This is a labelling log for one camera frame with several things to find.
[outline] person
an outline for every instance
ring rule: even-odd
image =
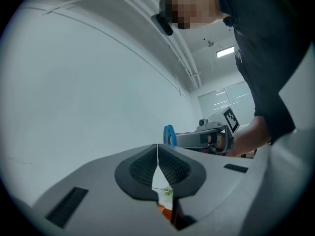
[[[179,29],[219,20],[234,28],[237,68],[255,103],[250,125],[235,134],[228,156],[240,156],[295,129],[279,91],[294,73],[311,38],[291,0],[160,0],[160,15]],[[218,134],[217,148],[224,147]]]

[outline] blue tape roll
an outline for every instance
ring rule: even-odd
[[[164,132],[163,132],[163,142],[164,142],[164,144],[170,144],[168,142],[169,137],[172,140],[172,145],[173,146],[177,146],[176,134],[175,134],[175,131],[174,131],[174,128],[173,128],[172,125],[167,125],[167,126],[164,127]]]

